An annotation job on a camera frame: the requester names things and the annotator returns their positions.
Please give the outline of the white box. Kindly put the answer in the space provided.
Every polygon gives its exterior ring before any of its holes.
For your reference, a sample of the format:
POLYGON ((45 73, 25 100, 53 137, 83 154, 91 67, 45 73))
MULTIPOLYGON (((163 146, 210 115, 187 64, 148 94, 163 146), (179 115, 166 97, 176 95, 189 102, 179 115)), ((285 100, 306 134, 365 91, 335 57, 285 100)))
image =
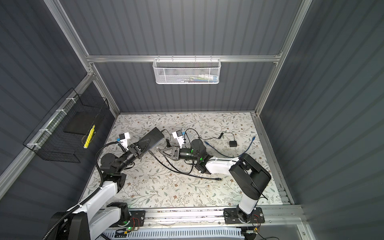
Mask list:
POLYGON ((192 140, 194 139, 194 135, 192 133, 186 133, 185 135, 186 139, 192 142, 192 140))

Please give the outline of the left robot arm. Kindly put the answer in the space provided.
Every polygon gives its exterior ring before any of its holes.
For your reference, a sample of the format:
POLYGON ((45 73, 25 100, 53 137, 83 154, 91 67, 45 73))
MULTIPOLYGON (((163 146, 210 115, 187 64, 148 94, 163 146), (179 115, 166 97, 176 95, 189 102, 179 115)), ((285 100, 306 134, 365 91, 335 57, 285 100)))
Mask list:
POLYGON ((150 140, 141 140, 127 147, 121 157, 113 154, 103 156, 96 164, 101 177, 100 185, 83 201, 66 212, 57 212, 50 220, 45 240, 95 240, 104 235, 109 227, 118 227, 124 234, 140 226, 128 205, 107 201, 124 186, 126 174, 122 171, 135 159, 142 157, 151 147, 150 140))

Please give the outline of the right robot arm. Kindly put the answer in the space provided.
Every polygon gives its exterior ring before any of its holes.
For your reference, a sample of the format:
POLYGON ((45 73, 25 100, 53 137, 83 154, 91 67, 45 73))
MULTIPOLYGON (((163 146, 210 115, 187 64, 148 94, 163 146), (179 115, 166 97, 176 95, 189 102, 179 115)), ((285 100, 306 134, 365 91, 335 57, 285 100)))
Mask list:
POLYGON ((166 160, 191 160, 201 174, 221 174, 231 176, 242 191, 234 217, 241 223, 256 219, 254 210, 261 198, 266 198, 264 190, 272 179, 271 174, 249 154, 243 153, 234 158, 219 158, 207 152, 206 144, 195 139, 190 148, 168 147, 159 152, 166 160))

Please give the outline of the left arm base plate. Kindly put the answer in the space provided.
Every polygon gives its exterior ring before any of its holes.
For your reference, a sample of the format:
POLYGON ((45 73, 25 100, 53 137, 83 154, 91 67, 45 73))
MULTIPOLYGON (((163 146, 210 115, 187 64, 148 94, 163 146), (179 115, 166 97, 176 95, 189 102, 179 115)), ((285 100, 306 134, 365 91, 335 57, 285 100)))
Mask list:
POLYGON ((114 223, 110 228, 139 228, 143 227, 146 218, 146 211, 130 211, 129 217, 123 217, 117 223, 114 223))

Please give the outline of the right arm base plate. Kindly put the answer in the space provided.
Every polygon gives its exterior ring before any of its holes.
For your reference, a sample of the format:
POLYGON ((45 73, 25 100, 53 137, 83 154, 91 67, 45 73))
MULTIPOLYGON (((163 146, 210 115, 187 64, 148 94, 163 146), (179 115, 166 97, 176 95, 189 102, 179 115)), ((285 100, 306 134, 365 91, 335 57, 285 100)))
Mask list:
POLYGON ((223 215, 227 225, 265 223, 265 217, 261 208, 253 208, 250 214, 246 214, 239 208, 225 208, 223 215))

